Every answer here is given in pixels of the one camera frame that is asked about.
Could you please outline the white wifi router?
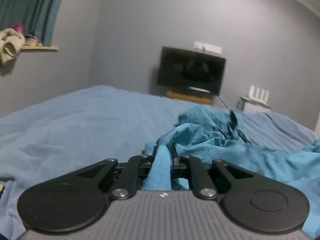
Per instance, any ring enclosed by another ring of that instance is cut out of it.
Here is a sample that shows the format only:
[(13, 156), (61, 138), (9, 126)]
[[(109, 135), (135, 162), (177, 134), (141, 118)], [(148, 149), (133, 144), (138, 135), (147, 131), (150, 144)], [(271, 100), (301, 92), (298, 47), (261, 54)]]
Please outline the white wifi router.
[(269, 98), (269, 90), (250, 85), (248, 98), (254, 102), (266, 105)]

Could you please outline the wooden tv stand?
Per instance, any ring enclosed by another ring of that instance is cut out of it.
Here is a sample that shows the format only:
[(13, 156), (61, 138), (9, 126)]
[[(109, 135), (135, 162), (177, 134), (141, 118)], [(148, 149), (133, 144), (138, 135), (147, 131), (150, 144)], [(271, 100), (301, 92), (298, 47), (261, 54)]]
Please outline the wooden tv stand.
[(173, 100), (189, 101), (189, 102), (194, 102), (194, 103), (203, 104), (203, 105), (214, 104), (210, 98), (202, 98), (202, 97), (193, 96), (193, 95), (181, 94), (181, 93), (176, 93), (170, 90), (166, 92), (166, 97)]

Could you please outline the light blue bed blanket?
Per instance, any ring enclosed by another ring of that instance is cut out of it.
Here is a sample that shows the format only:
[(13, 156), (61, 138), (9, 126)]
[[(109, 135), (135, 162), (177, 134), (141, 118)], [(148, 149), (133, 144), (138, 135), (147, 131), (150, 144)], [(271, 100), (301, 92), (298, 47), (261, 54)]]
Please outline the light blue bed blanket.
[(16, 209), (24, 190), (106, 158), (127, 162), (196, 106), (200, 105), (96, 86), (2, 117), (1, 235), (18, 239), (24, 233)]

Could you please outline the teal window curtain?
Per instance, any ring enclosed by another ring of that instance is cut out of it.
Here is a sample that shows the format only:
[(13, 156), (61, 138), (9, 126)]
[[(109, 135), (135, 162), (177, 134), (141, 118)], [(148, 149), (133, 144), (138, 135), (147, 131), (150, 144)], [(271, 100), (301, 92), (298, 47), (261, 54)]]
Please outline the teal window curtain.
[(44, 46), (50, 46), (62, 0), (1, 0), (1, 30), (23, 23)]

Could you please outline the teal blue hooded jacket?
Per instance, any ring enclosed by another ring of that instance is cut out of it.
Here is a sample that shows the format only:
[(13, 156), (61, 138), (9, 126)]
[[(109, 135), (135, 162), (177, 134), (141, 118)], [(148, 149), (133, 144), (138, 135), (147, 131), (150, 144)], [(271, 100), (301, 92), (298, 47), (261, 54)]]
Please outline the teal blue hooded jacket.
[(319, 236), (319, 136), (278, 113), (242, 113), (196, 106), (178, 117), (177, 125), (146, 144), (155, 160), (144, 190), (187, 189), (172, 179), (173, 159), (195, 156), (204, 163), (223, 159), (302, 191), (310, 202), (303, 231)]

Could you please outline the pink items on sill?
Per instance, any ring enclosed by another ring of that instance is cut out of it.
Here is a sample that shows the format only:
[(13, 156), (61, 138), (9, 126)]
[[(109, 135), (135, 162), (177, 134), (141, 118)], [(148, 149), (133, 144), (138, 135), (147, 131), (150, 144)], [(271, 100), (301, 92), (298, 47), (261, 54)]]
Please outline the pink items on sill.
[(43, 44), (39, 41), (39, 38), (33, 33), (26, 33), (25, 27), (23, 23), (16, 23), (14, 25), (14, 30), (20, 34), (22, 34), (25, 38), (25, 45), (34, 47), (34, 46), (43, 46)]

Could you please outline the wooden window sill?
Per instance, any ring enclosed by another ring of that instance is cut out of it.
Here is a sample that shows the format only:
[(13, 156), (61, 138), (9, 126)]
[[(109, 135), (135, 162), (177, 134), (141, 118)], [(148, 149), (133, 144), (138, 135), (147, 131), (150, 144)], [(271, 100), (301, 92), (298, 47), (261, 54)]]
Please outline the wooden window sill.
[(23, 51), (28, 50), (40, 50), (40, 51), (58, 51), (58, 47), (52, 47), (52, 46), (23, 46)]

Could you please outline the cream hanging garment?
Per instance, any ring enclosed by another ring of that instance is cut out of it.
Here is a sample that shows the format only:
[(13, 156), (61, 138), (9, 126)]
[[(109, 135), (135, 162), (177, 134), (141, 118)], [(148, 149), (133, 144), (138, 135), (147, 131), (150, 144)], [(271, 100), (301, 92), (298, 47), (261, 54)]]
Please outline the cream hanging garment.
[(1, 31), (1, 66), (16, 60), (24, 44), (25, 37), (12, 28)]

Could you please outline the white wall power strip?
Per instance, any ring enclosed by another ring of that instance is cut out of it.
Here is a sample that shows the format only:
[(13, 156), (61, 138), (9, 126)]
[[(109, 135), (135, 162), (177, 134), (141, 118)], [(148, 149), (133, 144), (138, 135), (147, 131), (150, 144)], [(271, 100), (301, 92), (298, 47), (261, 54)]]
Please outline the white wall power strip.
[(212, 53), (217, 55), (222, 54), (221, 47), (215, 46), (212, 44), (203, 43), (203, 42), (194, 42), (194, 49), (199, 51), (204, 51), (205, 53)]

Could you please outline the black television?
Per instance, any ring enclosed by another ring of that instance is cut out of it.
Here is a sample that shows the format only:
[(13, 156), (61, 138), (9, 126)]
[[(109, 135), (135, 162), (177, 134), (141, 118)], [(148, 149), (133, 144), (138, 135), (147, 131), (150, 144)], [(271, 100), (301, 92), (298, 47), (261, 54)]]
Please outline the black television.
[(163, 47), (157, 85), (176, 88), (193, 87), (219, 95), (227, 60), (206, 53)]

